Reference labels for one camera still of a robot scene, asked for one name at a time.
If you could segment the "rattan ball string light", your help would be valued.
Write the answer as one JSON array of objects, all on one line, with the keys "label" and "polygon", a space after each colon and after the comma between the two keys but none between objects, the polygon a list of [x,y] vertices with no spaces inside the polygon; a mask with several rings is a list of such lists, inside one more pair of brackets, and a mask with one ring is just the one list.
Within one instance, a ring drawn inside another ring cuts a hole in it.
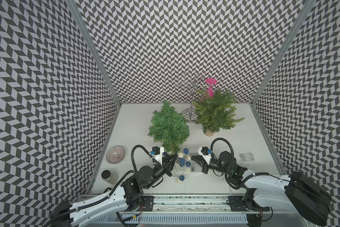
[{"label": "rattan ball string light", "polygon": [[177,183],[184,182],[186,175],[194,173],[195,168],[191,163],[191,155],[188,148],[184,148],[177,153],[177,159],[171,171],[172,176],[176,178]]}]

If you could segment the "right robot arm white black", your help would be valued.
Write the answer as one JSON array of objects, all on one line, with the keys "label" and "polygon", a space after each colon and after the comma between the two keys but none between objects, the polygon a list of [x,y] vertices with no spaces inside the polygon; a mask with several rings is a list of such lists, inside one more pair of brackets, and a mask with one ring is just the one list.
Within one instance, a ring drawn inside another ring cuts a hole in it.
[{"label": "right robot arm white black", "polygon": [[[213,153],[217,141],[225,142],[229,151],[218,157]],[[278,208],[295,211],[304,219],[318,226],[326,226],[330,214],[331,196],[310,177],[301,172],[274,176],[255,172],[237,164],[231,144],[224,138],[216,138],[211,147],[200,147],[191,159],[204,174],[217,171],[233,190],[246,189],[242,200],[246,209]]]}]

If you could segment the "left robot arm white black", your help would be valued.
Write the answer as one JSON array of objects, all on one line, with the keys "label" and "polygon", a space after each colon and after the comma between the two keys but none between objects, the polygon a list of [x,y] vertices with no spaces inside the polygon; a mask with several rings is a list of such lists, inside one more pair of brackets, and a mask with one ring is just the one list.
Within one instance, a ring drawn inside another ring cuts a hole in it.
[{"label": "left robot arm white black", "polygon": [[[134,152],[141,148],[150,158],[153,166],[137,168]],[[97,219],[112,213],[134,211],[142,203],[144,189],[158,186],[164,175],[171,176],[178,155],[164,156],[163,147],[153,147],[148,151],[142,145],[136,145],[131,151],[133,169],[126,172],[113,186],[112,190],[85,201],[70,203],[63,201],[54,209],[46,227],[85,227]]]}]

